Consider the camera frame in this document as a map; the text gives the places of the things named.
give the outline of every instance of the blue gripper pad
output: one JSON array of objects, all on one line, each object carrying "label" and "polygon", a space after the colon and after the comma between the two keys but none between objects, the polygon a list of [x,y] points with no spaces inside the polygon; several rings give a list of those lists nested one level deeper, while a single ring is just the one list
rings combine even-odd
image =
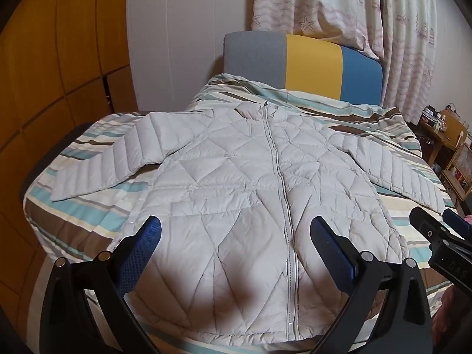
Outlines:
[{"label": "blue gripper pad", "polygon": [[443,221],[463,239],[468,239],[472,235],[471,225],[450,209],[446,209],[443,212]]},{"label": "blue gripper pad", "polygon": [[117,253],[121,257],[115,283],[121,297],[135,288],[160,241],[161,234],[159,219],[150,216],[135,235],[124,238],[115,249],[114,255]]},{"label": "blue gripper pad", "polygon": [[347,241],[344,245],[351,242],[345,237],[337,236],[320,216],[313,219],[310,236],[338,290],[351,296],[356,288],[358,268],[343,251],[338,239],[344,238]]}]

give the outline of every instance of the curtain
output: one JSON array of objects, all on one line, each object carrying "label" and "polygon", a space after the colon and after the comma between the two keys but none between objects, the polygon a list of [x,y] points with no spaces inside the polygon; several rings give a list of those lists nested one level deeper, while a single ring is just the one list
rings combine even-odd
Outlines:
[{"label": "curtain", "polygon": [[436,0],[383,0],[384,81],[382,105],[397,106],[417,124],[434,73]]},{"label": "curtain", "polygon": [[254,0],[253,29],[324,39],[378,60],[381,104],[418,122],[434,72],[436,0]]}]

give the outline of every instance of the quilted jacket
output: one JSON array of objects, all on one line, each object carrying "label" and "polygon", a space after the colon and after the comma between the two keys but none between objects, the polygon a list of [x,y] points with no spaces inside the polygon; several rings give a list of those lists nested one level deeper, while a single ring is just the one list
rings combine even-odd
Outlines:
[{"label": "quilted jacket", "polygon": [[381,145],[267,104],[150,113],[112,147],[58,172],[54,201],[161,163],[120,238],[149,215],[162,238],[135,294],[147,320],[216,344],[313,337],[342,303],[310,240],[321,215],[359,251],[408,256],[373,183],[442,212],[441,193]]}]

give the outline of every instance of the jacket sleeve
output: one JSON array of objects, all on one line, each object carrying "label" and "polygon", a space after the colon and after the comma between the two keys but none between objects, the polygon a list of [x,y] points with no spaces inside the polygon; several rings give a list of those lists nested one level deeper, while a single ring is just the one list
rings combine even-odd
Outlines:
[{"label": "jacket sleeve", "polygon": [[60,170],[51,200],[108,189],[125,181],[144,165],[161,163],[202,133],[212,118],[212,110],[149,113],[103,153]]},{"label": "jacket sleeve", "polygon": [[349,154],[367,174],[370,181],[412,199],[438,213],[445,210],[441,190],[426,177],[416,173],[409,164],[387,147],[372,140],[323,129],[326,140],[338,150]]}]

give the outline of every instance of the striped bed sheet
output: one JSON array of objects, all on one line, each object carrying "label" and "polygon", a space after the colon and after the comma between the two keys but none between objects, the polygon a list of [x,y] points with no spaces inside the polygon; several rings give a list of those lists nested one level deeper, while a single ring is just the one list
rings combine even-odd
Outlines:
[{"label": "striped bed sheet", "polygon": [[[419,142],[398,109],[384,109],[370,105],[355,106],[303,92],[274,89],[259,82],[222,74],[209,81],[195,96],[187,110],[237,106],[242,101],[258,103],[270,101],[289,110],[317,117],[317,120],[332,129],[366,137],[388,147],[410,164],[416,172],[438,185],[443,192],[445,205],[453,207],[445,188],[422,160]],[[126,182],[113,188],[65,201],[51,202],[51,188],[58,170],[103,152],[141,118],[142,114],[139,113],[111,114],[97,121],[64,149],[29,187],[24,197],[24,212],[52,259],[64,256],[72,262],[90,260],[105,250],[119,233],[159,165],[146,166]],[[440,297],[449,282],[429,267],[428,260],[431,256],[429,243],[409,224],[409,213],[417,204],[381,187],[377,187],[377,191],[393,222],[406,238],[413,258],[418,262],[427,288],[431,313],[434,313],[440,306]],[[427,211],[441,220],[440,215]],[[169,353],[254,354],[279,350],[300,352],[310,350],[316,341],[314,338],[303,342],[234,348],[173,337],[154,326],[145,324],[143,328],[159,349]],[[368,334],[365,337],[360,334],[358,339],[362,342],[367,337]]]}]

